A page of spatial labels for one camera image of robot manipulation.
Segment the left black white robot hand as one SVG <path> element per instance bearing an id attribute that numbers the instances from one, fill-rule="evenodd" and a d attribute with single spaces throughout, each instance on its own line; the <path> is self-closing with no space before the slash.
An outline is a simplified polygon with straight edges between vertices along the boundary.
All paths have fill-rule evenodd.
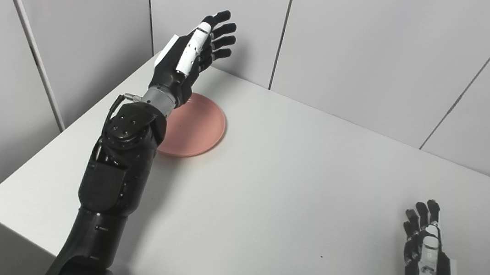
<path id="1" fill-rule="evenodd" d="M 237 25 L 230 22 L 230 10 L 206 16 L 189 34 L 176 38 L 173 45 L 162 50 L 155 64 L 150 88 L 158 88 L 181 107 L 191 97 L 199 74 L 218 59 L 228 58 L 235 44 Z"/>

